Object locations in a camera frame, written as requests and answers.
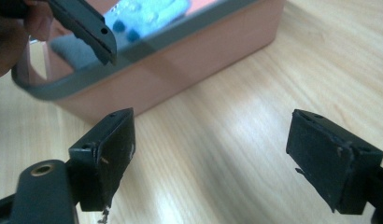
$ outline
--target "wooden table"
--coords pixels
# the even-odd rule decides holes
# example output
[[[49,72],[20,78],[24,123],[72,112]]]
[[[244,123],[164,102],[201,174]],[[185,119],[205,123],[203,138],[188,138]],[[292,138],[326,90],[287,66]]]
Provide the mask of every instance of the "wooden table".
[[[371,205],[332,214],[295,172],[294,108],[383,150],[383,0],[290,0],[275,42],[138,116],[110,223],[369,223]],[[29,165],[66,161],[90,128],[0,78],[0,198]]]

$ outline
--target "wood grain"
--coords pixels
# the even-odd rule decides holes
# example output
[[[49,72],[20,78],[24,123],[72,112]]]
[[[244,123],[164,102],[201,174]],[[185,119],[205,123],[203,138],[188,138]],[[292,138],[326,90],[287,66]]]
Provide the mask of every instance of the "wood grain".
[[[383,0],[290,0],[271,45],[138,116],[110,223],[369,223],[371,205],[332,214],[295,172],[294,108],[383,150]],[[66,161],[90,128],[0,78],[0,198],[29,165]]]

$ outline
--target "human hand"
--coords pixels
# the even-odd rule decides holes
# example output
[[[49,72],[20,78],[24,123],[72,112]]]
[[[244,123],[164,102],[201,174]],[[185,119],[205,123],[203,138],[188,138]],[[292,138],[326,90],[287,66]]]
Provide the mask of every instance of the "human hand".
[[[45,2],[24,0],[28,15],[24,20],[0,17],[0,76],[4,75],[21,57],[29,35],[47,40],[50,35],[52,12]]]

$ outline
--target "brown box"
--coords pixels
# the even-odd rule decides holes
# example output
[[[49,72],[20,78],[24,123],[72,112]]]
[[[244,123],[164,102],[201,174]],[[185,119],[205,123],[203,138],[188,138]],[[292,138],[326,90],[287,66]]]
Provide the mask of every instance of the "brown box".
[[[89,2],[100,12],[113,5]],[[47,77],[33,69],[25,75],[22,65],[13,77],[35,97],[89,122],[125,107],[139,114],[273,41],[285,0],[210,2],[195,1],[195,6],[209,4],[121,50],[116,66],[97,63],[72,71],[46,47]],[[66,32],[56,23],[51,38]]]

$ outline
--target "finger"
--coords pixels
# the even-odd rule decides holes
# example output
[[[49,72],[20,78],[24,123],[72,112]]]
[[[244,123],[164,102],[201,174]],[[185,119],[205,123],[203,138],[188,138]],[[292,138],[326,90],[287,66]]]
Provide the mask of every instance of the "finger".
[[[28,42],[22,23],[0,17],[0,76],[19,60]]]
[[[52,23],[52,12],[49,4],[37,1],[32,1],[34,3],[28,2],[35,5],[29,8],[24,22],[25,29],[34,38],[42,41],[47,40],[50,36]]]

